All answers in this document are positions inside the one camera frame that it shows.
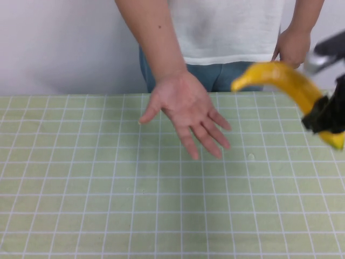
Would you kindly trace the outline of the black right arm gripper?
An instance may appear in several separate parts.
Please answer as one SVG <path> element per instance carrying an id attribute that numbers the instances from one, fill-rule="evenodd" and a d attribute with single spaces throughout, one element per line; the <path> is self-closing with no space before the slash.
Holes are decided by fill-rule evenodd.
<path id="1" fill-rule="evenodd" d="M 321 97 L 314 103 L 311 111 L 302 118 L 301 122 L 306 130 L 313 133 L 344 132 L 344 76 L 338 77 L 336 82 L 333 98 L 327 95 Z M 333 130 L 334 112 L 335 127 Z"/>

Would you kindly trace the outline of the person's left hand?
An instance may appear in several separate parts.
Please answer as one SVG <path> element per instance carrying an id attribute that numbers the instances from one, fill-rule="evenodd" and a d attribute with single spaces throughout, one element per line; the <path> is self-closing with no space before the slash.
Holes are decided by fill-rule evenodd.
<path id="1" fill-rule="evenodd" d="M 311 45 L 311 32 L 287 28 L 280 34 L 273 52 L 272 61 L 279 60 L 297 69 L 304 63 Z"/>

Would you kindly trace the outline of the person's right hand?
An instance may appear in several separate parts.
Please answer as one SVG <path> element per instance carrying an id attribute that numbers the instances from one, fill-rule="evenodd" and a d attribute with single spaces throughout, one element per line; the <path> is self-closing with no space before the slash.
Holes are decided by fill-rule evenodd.
<path id="1" fill-rule="evenodd" d="M 139 124 L 150 122 L 160 111 L 169 118 L 181 144 L 194 160 L 199 159 L 199 152 L 192 137 L 218 159 L 222 157 L 221 147 L 230 148 L 228 139 L 218 129 L 229 131 L 230 124 L 190 72 L 178 71 L 157 82 Z"/>

